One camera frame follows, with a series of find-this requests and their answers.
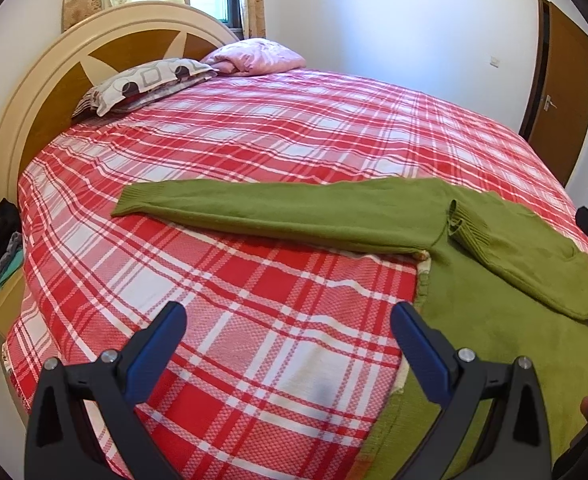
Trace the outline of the green striped knit sweater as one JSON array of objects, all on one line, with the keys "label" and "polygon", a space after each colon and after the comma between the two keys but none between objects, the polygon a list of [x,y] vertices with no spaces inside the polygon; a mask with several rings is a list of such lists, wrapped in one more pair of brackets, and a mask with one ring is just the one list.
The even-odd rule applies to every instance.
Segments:
[{"label": "green striped knit sweater", "polygon": [[390,332],[410,300],[454,346],[533,360],[551,445],[588,393],[588,255],[525,206],[439,179],[129,185],[137,307],[190,316],[145,417],[194,479],[385,479],[437,408]]}]

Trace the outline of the right yellow curtain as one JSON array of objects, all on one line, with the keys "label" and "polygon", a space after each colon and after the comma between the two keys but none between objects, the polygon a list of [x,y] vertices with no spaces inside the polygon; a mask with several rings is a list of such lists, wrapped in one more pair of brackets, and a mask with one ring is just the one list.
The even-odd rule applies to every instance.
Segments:
[{"label": "right yellow curtain", "polygon": [[265,0],[243,0],[243,29],[246,38],[265,38]]}]

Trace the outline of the brown wooden door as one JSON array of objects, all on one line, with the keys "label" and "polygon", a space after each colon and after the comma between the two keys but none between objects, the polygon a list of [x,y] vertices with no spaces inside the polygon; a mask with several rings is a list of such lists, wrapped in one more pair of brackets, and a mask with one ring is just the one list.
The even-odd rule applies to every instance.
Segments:
[{"label": "brown wooden door", "polygon": [[548,0],[538,0],[536,64],[519,129],[561,185],[588,132],[588,34]]}]

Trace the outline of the pink pillow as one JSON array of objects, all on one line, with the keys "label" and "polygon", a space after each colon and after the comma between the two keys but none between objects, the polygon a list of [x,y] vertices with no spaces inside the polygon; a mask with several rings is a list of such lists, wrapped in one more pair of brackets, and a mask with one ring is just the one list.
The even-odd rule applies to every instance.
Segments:
[{"label": "pink pillow", "polygon": [[307,65],[297,52],[265,38],[226,44],[208,53],[201,62],[213,67],[219,75],[238,77],[286,73]]}]

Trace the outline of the cream wooden headboard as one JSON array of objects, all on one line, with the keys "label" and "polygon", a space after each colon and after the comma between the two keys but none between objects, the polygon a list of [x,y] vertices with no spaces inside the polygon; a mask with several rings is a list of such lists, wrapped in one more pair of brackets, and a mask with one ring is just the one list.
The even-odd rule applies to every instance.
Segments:
[{"label": "cream wooden headboard", "polygon": [[237,40],[209,14],[169,2],[136,2],[96,13],[44,50],[0,113],[0,200],[17,202],[29,162],[72,123],[87,90],[160,58],[204,58]]}]

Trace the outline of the grey patterned pillow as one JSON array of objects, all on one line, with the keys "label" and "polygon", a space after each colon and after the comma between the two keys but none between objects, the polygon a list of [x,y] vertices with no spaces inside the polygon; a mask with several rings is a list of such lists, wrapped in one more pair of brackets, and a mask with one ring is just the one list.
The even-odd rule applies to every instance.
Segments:
[{"label": "grey patterned pillow", "polygon": [[205,82],[217,75],[210,65],[190,58],[165,58],[124,70],[90,88],[79,100],[73,118],[87,112],[131,112]]}]

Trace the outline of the red plaid bed cover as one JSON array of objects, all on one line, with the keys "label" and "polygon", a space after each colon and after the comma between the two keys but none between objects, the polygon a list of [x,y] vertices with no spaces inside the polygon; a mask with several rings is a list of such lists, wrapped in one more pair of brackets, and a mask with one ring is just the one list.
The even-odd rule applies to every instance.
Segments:
[{"label": "red plaid bed cover", "polygon": [[[489,118],[367,78],[311,70],[218,77],[122,117],[79,122],[24,170],[18,188],[25,298],[6,343],[21,401],[32,402],[47,358],[91,362],[105,349],[122,348],[167,302],[187,312],[175,299],[137,307],[116,294],[143,260],[143,245],[114,216],[127,186],[384,178],[439,179],[494,193],[530,209],[588,255],[562,185],[524,139]],[[177,378],[186,339],[187,330],[137,409],[168,460],[145,412],[161,384]]]}]

